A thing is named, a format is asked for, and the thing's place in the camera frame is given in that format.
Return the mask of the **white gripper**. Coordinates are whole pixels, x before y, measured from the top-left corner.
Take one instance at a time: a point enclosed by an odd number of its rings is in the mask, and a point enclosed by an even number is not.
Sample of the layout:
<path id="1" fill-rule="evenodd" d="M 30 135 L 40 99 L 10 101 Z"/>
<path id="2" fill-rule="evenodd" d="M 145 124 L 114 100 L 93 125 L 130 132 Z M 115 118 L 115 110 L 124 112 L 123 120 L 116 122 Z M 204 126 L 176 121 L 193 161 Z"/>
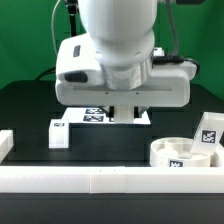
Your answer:
<path id="1" fill-rule="evenodd" d="M 153 63 L 153 48 L 132 41 L 96 44 L 87 35 L 61 43 L 56 61 L 55 90 L 66 106 L 134 108 L 141 118 L 148 107 L 182 107 L 190 98 L 191 64 Z"/>

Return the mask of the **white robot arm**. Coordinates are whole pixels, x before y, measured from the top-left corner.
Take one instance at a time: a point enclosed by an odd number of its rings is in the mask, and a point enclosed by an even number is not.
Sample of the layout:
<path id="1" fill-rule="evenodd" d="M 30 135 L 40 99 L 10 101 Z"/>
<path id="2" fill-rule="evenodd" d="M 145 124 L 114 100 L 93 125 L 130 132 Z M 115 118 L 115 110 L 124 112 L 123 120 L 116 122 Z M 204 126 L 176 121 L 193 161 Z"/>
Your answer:
<path id="1" fill-rule="evenodd" d="M 78 0 L 86 33 L 62 41 L 55 90 L 66 106 L 100 107 L 131 123 L 150 107 L 189 102 L 195 68 L 155 65 L 157 0 Z"/>

